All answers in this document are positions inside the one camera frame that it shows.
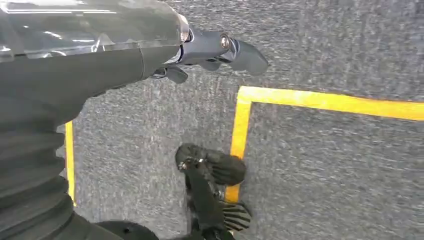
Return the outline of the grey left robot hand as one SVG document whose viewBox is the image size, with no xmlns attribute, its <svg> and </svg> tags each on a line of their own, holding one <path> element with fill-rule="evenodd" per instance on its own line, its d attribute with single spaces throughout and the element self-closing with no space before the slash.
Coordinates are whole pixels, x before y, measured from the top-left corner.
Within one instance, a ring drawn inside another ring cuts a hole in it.
<svg viewBox="0 0 424 240">
<path fill-rule="evenodd" d="M 253 45 L 202 30 L 160 0 L 3 0 L 0 127 L 54 128 L 88 98 L 147 78 L 183 83 L 181 66 L 260 75 Z"/>
</svg>

